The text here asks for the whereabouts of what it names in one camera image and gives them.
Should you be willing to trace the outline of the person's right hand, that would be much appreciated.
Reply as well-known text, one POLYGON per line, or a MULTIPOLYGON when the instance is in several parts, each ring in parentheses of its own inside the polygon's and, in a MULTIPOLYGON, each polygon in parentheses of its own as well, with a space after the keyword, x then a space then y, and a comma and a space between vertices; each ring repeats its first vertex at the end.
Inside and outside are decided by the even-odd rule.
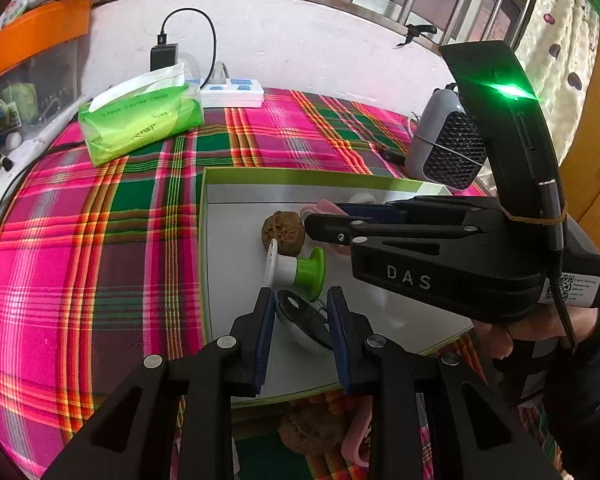
MULTIPOLYGON (((597 309, 568 307, 571 326, 577 342, 585 340, 595 330, 600 311, 597 309)), ((567 333, 555 307, 542 304, 521 321, 507 327, 472 320, 483 352, 494 359, 505 359, 514 350, 516 341, 544 341, 565 339, 567 333)))

